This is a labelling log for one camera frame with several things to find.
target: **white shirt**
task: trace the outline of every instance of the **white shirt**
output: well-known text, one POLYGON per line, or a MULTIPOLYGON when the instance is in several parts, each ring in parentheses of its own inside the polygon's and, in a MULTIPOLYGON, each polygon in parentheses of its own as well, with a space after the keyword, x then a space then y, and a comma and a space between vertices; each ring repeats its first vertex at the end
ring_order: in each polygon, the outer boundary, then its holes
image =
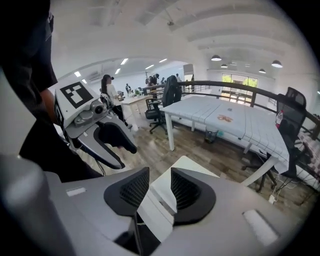
POLYGON ((115 86, 112 83, 106 85, 106 92, 115 106, 121 105, 118 98, 114 98, 118 93, 116 92, 115 86))

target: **trash bin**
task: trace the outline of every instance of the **trash bin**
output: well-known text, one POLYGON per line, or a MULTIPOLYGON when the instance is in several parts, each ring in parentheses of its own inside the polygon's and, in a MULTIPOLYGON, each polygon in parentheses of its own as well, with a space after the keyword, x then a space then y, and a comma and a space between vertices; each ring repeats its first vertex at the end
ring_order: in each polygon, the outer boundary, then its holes
POLYGON ((207 143, 213 143, 216 140, 218 130, 214 128, 205 128, 204 141, 207 143))

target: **window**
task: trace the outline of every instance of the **window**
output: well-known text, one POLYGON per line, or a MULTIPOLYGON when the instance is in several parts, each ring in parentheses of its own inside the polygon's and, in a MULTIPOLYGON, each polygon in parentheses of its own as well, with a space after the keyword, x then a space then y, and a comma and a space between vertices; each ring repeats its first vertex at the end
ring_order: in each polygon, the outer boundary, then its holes
MULTIPOLYGON (((257 78, 237 74, 222 74, 222 82, 258 87, 257 78)), ((221 96, 224 96, 221 97, 221 100, 250 106, 252 92, 224 86, 222 88, 221 96)))

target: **wooden floor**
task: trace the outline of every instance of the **wooden floor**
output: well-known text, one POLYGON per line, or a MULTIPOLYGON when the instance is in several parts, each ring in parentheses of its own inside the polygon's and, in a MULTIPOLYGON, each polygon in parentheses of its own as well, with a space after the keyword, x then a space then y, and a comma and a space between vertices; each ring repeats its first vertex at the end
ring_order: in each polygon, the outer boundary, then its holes
MULTIPOLYGON (((124 110, 124 114, 127 117, 127 122, 133 124, 132 132, 138 150, 136 154, 131 154, 123 148, 112 148, 125 164, 125 168, 112 170, 104 166, 107 175, 136 167, 149 167, 150 182, 152 183, 181 156, 187 156, 216 175, 238 183, 241 183, 253 173, 253 170, 250 169, 241 170, 244 165, 242 162, 243 148, 222 139, 216 139, 214 143, 208 144, 204 142, 204 134, 202 132, 191 132, 189 127, 176 125, 173 129, 175 149, 170 151, 168 137, 165 132, 158 127, 153 134, 150 134, 149 121, 145 119, 143 113, 141 115, 137 112, 134 113, 135 119, 127 109, 124 110)), ((79 151, 79 154, 92 168, 100 172, 92 157, 82 151, 79 151)), ((279 175, 277 178, 279 179, 279 186, 284 177, 279 175)), ((254 190, 259 182, 260 179, 249 187, 254 190)), ((303 220, 312 209, 316 197, 311 197, 302 205, 300 203, 311 192, 311 188, 303 183, 290 183, 288 187, 280 191, 278 196, 277 193, 274 194, 277 199, 274 205, 286 215, 303 220)), ((267 178, 260 195, 268 200, 272 193, 271 181, 267 178)))

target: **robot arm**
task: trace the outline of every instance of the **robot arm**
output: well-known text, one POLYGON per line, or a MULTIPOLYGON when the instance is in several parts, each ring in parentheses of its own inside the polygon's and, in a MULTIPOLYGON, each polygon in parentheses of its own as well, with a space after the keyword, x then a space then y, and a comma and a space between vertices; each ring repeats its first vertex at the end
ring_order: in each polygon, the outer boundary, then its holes
POLYGON ((109 113, 99 96, 81 82, 56 89, 54 111, 65 139, 75 149, 113 169, 125 167, 105 144, 124 147, 135 154, 135 140, 126 125, 109 113))

